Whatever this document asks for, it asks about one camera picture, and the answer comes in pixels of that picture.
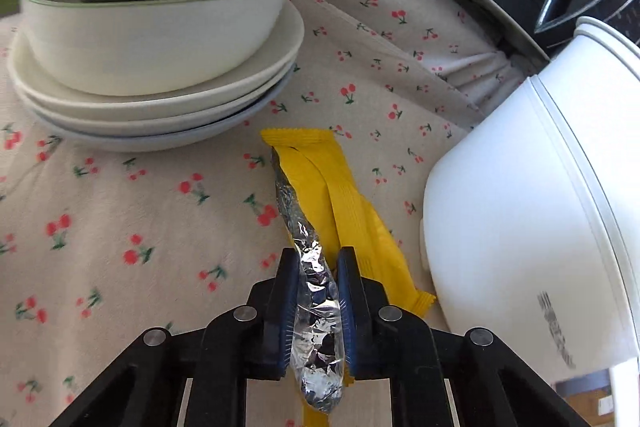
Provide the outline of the white electric cooking pot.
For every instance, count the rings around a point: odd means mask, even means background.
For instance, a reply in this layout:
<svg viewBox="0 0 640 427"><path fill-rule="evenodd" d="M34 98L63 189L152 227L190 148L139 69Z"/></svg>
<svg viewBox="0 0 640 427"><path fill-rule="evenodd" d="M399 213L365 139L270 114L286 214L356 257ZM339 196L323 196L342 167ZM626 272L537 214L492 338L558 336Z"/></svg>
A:
<svg viewBox="0 0 640 427"><path fill-rule="evenodd" d="M483 326L547 381L639 353L639 49L573 39L436 162L426 257L449 328Z"/></svg>

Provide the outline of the cherry print tablecloth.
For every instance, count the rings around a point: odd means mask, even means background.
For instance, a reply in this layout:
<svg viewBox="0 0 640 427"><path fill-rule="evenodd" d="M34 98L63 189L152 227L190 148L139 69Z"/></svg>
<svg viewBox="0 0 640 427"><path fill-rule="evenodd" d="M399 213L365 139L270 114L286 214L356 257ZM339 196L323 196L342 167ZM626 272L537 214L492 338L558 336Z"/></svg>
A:
<svg viewBox="0 0 640 427"><path fill-rule="evenodd" d="M288 243L266 128L320 128L421 262L435 161L523 81L454 0L292 0L306 37L276 101L216 138L125 155L64 141L1 87L1 421L47 426L145 329L244 303Z"/></svg>

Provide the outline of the yellow snack wrapper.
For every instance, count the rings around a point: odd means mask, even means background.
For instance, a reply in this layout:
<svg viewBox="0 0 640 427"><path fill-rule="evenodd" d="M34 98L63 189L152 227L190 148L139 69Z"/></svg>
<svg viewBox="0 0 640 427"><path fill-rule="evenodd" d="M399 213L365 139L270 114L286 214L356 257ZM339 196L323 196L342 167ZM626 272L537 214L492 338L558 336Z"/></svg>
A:
<svg viewBox="0 0 640 427"><path fill-rule="evenodd" d="M305 425L326 426L354 380L334 277L340 249L354 248L361 275L381 283L393 305L424 317L436 298L416 287L393 234L359 193L332 131L266 129L262 139L272 150L278 206L298 254L291 366Z"/></svg>

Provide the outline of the stacked white plates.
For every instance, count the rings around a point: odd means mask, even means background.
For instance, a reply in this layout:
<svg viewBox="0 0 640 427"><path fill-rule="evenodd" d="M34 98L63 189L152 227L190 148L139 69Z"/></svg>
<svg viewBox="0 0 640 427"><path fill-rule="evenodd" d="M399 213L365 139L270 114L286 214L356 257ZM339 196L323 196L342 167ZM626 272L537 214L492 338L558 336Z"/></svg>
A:
<svg viewBox="0 0 640 427"><path fill-rule="evenodd" d="M286 2L267 41L245 63L199 86L137 98L93 96L53 80L20 31L8 57L17 98L65 139L114 150L151 152L221 134L268 106L290 81L305 27Z"/></svg>

